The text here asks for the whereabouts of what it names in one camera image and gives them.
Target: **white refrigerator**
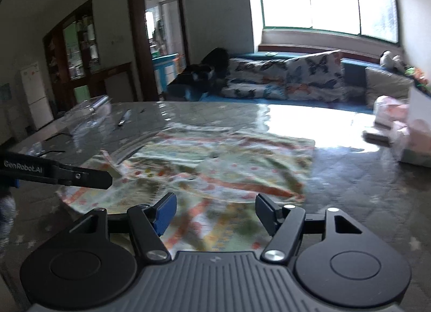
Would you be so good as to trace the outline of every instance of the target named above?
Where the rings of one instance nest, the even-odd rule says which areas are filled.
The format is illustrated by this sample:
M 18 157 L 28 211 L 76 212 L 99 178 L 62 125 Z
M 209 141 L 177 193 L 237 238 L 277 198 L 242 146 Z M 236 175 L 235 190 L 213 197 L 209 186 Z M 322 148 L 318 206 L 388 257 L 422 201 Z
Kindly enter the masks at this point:
M 21 70 L 27 103 L 29 104 L 34 127 L 39 130 L 54 120 L 51 107 L 45 93 L 45 86 L 40 74 L 39 64 L 33 63 Z

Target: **pink bag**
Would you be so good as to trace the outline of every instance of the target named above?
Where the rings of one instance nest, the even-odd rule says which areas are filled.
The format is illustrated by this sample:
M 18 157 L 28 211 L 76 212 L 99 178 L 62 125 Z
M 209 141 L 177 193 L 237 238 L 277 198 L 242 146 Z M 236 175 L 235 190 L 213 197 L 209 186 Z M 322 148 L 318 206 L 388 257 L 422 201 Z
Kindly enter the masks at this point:
M 409 105 L 389 96 L 380 96 L 374 102 L 376 123 L 392 128 L 394 121 L 406 122 Z
M 431 97 L 411 87 L 409 99 L 406 123 L 392 126 L 392 151 L 398 161 L 431 167 Z

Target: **butterfly pattern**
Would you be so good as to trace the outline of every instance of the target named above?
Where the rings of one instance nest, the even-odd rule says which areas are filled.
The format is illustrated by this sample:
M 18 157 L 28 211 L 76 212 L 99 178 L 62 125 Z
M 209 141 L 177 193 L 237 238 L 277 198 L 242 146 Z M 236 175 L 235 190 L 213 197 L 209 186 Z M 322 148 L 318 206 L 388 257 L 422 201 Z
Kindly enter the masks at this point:
M 256 96 L 256 90 L 249 90 L 245 95 L 239 89 L 236 89 L 234 92 L 238 98 L 254 98 Z
M 297 67 L 292 74 L 287 71 L 286 83 L 301 83 L 302 82 L 302 66 Z
M 317 72 L 317 69 L 321 69 L 324 74 L 329 73 L 328 69 L 328 56 L 324 55 L 320 62 L 318 64 L 314 63 L 310 58 L 305 58 L 305 62 L 308 64 L 308 69 L 310 71 L 310 75 L 315 75 Z
M 232 98 L 345 101 L 341 51 L 292 59 L 231 59 L 221 95 Z
M 282 89 L 278 86 L 274 85 L 266 85 L 265 89 L 263 90 L 262 98 L 277 98 L 277 97 L 283 97 L 284 92 Z
M 260 71 L 264 71 L 269 69 L 272 66 L 277 66 L 280 69 L 286 70 L 286 61 L 282 60 L 282 59 L 273 59 L 273 60 L 269 60 L 267 61 L 265 64 L 263 64 L 260 67 Z
M 287 86 L 286 88 L 287 94 L 294 94 L 297 91 L 302 91 L 302 92 L 305 92 L 306 94 L 311 94 L 311 91 L 308 88 L 308 85 L 305 85 L 304 83 L 302 85 L 299 85 L 298 87 Z
M 329 80 L 325 83 L 319 83 L 319 82 L 310 82 L 308 85 L 311 87 L 317 87 L 317 88 L 327 88 L 329 90 L 333 90 L 333 87 L 337 84 L 337 80 Z

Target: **wooden door frame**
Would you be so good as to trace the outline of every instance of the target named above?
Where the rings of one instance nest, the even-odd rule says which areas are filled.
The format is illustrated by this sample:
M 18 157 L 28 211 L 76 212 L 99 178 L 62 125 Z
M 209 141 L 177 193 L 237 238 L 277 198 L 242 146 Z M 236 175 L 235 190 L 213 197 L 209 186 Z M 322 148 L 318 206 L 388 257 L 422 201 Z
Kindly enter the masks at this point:
M 159 100 L 156 77 L 152 66 L 150 43 L 147 36 L 145 22 L 145 0 L 128 0 L 130 25 L 139 82 L 141 83 L 142 98 L 146 101 Z M 186 64 L 189 65 L 189 51 L 184 19 L 183 0 L 178 0 L 180 11 L 180 25 Z

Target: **pillow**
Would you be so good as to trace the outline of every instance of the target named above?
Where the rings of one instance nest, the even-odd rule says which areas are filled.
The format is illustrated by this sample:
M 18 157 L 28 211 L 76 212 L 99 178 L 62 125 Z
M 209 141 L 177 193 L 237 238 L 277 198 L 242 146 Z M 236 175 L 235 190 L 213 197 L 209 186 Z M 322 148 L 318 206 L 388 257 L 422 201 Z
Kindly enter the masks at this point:
M 389 96 L 397 99 L 407 98 L 413 80 L 403 75 L 397 75 L 385 70 L 365 68 L 367 78 L 367 106 L 372 108 L 380 96 Z
M 228 82 L 220 94 L 229 98 L 266 98 L 284 100 L 284 87 L 279 85 L 257 85 L 255 83 L 235 83 L 237 79 Z
M 283 59 L 248 60 L 231 58 L 229 60 L 228 79 L 243 79 L 248 83 L 275 83 L 284 85 L 286 62 Z
M 286 61 L 289 100 L 346 101 L 341 52 L 323 52 Z

